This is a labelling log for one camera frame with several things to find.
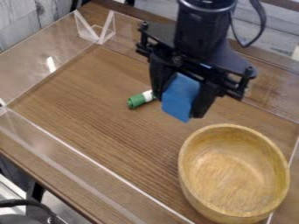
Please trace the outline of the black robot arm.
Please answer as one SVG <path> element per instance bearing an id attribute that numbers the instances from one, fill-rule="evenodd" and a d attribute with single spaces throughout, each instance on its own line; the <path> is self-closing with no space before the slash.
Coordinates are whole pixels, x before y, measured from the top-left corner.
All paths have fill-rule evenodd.
<path id="1" fill-rule="evenodd" d="M 150 62 L 154 97 L 183 122 L 203 118 L 219 97 L 244 97 L 258 70 L 236 54 L 227 35 L 235 31 L 239 0 L 178 0 L 172 24 L 139 25 L 136 52 Z"/>

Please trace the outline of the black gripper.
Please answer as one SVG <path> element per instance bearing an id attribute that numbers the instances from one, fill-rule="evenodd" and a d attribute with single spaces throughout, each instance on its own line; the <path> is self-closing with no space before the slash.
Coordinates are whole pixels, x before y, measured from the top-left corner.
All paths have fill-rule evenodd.
<path id="1" fill-rule="evenodd" d="M 163 97 L 175 73 L 184 74 L 199 82 L 191 118 L 206 116 L 218 96 L 243 99 L 258 70 L 234 51 L 226 38 L 206 59 L 196 59 L 175 49 L 175 24 L 142 21 L 138 30 L 140 40 L 135 51 L 148 59 L 151 86 L 158 100 Z"/>

